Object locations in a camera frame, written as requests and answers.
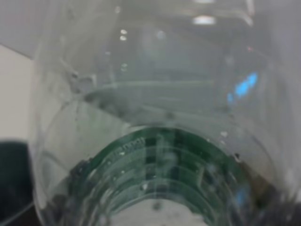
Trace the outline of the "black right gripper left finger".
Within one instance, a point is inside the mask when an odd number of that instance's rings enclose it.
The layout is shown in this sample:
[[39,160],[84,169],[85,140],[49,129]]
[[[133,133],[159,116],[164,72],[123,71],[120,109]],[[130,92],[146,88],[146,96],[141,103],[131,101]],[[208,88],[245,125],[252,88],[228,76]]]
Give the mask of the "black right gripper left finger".
[[0,224],[39,225],[33,203],[28,146],[22,141],[0,142]]

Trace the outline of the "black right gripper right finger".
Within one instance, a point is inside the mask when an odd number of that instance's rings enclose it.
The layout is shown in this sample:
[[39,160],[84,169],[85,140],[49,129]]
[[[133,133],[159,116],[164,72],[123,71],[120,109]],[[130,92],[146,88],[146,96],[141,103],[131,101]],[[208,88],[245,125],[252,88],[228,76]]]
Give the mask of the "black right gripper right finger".
[[246,186],[245,226],[299,226],[301,203],[289,198],[250,166],[244,164]]

